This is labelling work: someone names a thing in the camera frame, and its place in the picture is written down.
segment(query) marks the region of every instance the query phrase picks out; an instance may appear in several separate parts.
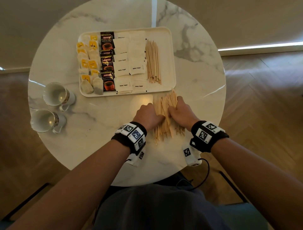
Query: cup handle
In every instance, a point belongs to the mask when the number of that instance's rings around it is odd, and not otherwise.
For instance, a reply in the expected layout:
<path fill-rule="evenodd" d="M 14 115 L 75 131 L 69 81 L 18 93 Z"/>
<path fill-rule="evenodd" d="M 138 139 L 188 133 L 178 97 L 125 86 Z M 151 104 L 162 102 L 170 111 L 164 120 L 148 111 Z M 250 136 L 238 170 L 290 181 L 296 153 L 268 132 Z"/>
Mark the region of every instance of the cup handle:
<path fill-rule="evenodd" d="M 57 126 L 57 127 L 53 128 L 53 133 L 55 133 L 55 134 L 60 133 L 60 132 L 61 132 L 62 127 L 63 127 L 63 126 Z"/>
<path fill-rule="evenodd" d="M 62 111 L 62 112 L 65 112 L 66 110 L 68 110 L 69 108 L 69 105 L 60 105 L 59 109 Z"/>

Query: round marble table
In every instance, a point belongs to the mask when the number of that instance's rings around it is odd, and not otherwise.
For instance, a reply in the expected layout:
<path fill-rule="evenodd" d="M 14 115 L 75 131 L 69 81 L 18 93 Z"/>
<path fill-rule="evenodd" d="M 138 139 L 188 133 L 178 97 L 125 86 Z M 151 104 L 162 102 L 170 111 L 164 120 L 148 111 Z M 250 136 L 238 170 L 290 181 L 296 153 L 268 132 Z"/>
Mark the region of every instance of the round marble table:
<path fill-rule="evenodd" d="M 40 138 L 68 169 L 108 142 L 114 131 L 132 120 L 142 104 L 164 93 L 86 98 L 79 91 L 76 43 L 83 32 L 166 26 L 171 30 L 177 84 L 175 91 L 203 120 L 219 124 L 225 103 L 225 75 L 218 50 L 206 30 L 186 11 L 164 0 L 92 0 L 65 15 L 48 32 L 34 57 L 29 74 L 31 109 L 46 105 L 42 91 L 60 82 L 76 94 L 76 103 L 63 114 L 67 124 L 60 134 Z M 138 168 L 124 164 L 112 185 L 133 186 L 159 181 L 186 166 L 181 150 L 191 133 L 158 145 L 147 135 L 146 156 Z"/>

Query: wristband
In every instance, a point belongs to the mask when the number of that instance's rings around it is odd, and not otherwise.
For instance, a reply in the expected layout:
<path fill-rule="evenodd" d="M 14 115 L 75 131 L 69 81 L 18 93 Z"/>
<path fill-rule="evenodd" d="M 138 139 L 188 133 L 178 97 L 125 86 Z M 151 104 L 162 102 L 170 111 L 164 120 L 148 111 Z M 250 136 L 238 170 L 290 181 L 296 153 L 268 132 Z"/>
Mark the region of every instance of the wristband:
<path fill-rule="evenodd" d="M 194 138 L 191 139 L 190 145 L 201 152 L 211 152 L 212 146 L 222 138 L 229 138 L 223 129 L 214 125 L 210 121 L 198 121 L 192 128 L 191 133 Z"/>
<path fill-rule="evenodd" d="M 117 140 L 124 146 L 127 146 L 131 150 L 131 154 L 136 156 L 141 152 L 145 146 L 145 136 L 147 131 L 143 125 L 138 122 L 130 122 L 122 125 L 115 131 L 115 135 L 112 140 Z"/>

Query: wall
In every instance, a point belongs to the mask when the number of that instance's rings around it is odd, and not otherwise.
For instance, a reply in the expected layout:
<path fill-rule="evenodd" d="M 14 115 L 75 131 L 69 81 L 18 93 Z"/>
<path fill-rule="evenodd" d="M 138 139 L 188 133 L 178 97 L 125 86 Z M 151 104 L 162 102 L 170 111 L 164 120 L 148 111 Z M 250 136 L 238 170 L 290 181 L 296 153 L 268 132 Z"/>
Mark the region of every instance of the wall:
<path fill-rule="evenodd" d="M 0 3 L 0 66 L 29 67 L 51 27 L 87 0 L 10 0 Z M 217 47 L 303 41 L 300 0 L 171 0 L 192 14 Z"/>

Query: wooden floor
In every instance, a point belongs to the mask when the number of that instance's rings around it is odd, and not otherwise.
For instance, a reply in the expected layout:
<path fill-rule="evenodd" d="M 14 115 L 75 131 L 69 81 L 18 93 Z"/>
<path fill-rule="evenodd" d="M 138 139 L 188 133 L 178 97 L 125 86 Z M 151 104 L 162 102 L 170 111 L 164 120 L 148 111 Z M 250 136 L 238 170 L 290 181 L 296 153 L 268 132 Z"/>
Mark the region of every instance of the wooden floor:
<path fill-rule="evenodd" d="M 227 93 L 220 126 L 231 139 L 303 181 L 303 52 L 223 57 L 223 63 Z M 68 173 L 30 127 L 27 82 L 28 73 L 0 75 L 0 218 L 45 182 L 55 184 Z M 218 173 L 216 159 L 201 156 L 211 165 L 201 186 L 206 198 L 214 204 L 241 202 Z M 182 172 L 197 185 L 207 165 Z"/>

